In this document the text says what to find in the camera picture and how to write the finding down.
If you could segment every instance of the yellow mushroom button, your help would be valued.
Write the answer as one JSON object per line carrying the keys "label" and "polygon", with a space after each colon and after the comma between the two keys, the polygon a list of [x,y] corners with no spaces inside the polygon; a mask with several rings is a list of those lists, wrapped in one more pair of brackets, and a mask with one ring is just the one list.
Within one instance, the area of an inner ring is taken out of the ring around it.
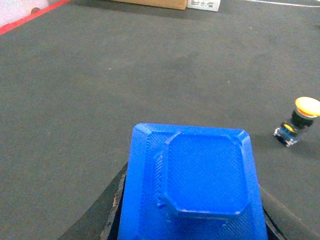
{"label": "yellow mushroom button", "polygon": [[310,117],[320,116],[320,101],[312,97],[299,97],[295,100],[295,105],[303,115]]}

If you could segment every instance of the white box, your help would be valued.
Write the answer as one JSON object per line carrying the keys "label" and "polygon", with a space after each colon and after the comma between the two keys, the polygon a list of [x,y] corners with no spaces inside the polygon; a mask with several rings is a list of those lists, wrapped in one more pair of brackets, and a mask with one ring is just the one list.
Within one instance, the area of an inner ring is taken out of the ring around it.
{"label": "white box", "polygon": [[189,9],[200,9],[218,12],[220,0],[188,0],[186,5]]}

